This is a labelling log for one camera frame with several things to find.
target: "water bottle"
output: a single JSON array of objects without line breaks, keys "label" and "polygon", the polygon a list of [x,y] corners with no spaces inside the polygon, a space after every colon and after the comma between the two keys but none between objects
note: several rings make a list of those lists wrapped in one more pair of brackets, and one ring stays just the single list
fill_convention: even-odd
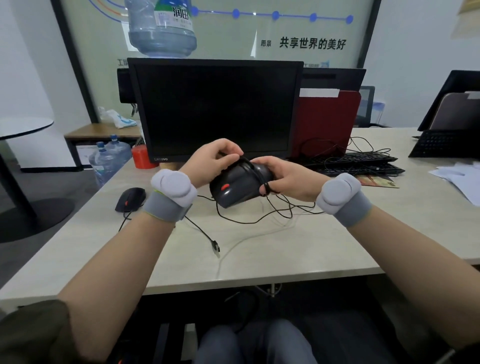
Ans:
[{"label": "water bottle", "polygon": [[130,42],[148,57],[183,58],[197,49],[187,0],[125,0]]},{"label": "water bottle", "polygon": [[101,188],[115,173],[122,167],[116,154],[110,153],[105,149],[103,142],[96,144],[98,150],[92,154],[88,160],[95,170],[96,183]]},{"label": "water bottle", "polygon": [[112,134],[110,136],[111,142],[108,142],[105,149],[118,156],[120,164],[123,166],[132,158],[132,148],[128,143],[119,142],[117,136]]}]

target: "glass wall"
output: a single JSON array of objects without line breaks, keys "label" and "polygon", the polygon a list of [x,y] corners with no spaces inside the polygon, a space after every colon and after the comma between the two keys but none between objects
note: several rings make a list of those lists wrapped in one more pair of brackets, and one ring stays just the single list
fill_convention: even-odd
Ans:
[{"label": "glass wall", "polygon": [[[303,61],[354,68],[373,0],[192,0],[197,49],[189,58]],[[128,116],[116,69],[145,57],[130,44],[123,0],[62,0],[96,106]]]}]

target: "black keyboard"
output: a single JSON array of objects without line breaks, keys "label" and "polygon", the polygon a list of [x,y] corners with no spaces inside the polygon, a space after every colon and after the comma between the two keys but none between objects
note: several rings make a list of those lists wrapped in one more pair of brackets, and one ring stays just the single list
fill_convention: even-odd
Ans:
[{"label": "black keyboard", "polygon": [[315,166],[310,167],[311,170],[319,172],[329,177],[335,177],[342,173],[349,173],[353,176],[370,175],[370,176],[388,176],[396,177],[405,172],[405,170],[394,166],[388,162],[380,162],[375,164],[361,163],[351,165],[336,165],[336,166]]},{"label": "black keyboard", "polygon": [[425,130],[410,158],[480,158],[479,130]]},{"label": "black keyboard", "polygon": [[326,166],[337,166],[339,164],[377,164],[382,162],[394,162],[398,158],[378,152],[346,153],[341,157],[318,156],[313,158],[298,159],[295,162],[305,167],[318,166],[325,169]]}]

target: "gray pants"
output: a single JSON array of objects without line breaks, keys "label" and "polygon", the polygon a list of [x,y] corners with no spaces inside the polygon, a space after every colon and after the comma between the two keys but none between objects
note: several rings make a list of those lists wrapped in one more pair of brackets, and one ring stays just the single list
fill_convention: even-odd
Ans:
[{"label": "gray pants", "polygon": [[[256,345],[256,359],[266,364],[317,364],[312,348],[290,321],[273,321]],[[195,364],[243,364],[237,335],[228,326],[216,326],[202,338]]]}]

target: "round table base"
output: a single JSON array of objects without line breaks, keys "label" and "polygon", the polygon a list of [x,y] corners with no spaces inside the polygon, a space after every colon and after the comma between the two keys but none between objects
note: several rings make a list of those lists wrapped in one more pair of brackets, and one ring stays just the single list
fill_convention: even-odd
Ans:
[{"label": "round table base", "polygon": [[28,238],[50,229],[75,208],[75,203],[66,198],[48,198],[30,204],[37,214],[36,220],[26,218],[16,207],[0,214],[0,243]]}]

